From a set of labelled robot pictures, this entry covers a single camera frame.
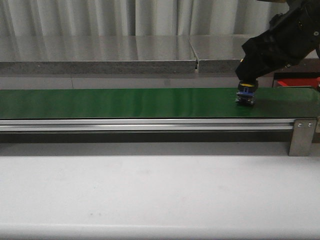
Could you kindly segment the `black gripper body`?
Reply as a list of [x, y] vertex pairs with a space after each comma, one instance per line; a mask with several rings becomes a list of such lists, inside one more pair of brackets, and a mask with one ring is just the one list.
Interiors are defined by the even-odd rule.
[[320, 45], [320, 2], [287, 0], [288, 11], [270, 21], [267, 66], [298, 65]]

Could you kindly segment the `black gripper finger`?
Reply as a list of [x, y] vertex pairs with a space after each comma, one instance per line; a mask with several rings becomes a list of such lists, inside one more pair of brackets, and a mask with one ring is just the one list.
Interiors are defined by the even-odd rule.
[[253, 82], [288, 63], [288, 55], [268, 34], [250, 38], [242, 45], [242, 49], [244, 58], [235, 70], [240, 81]]

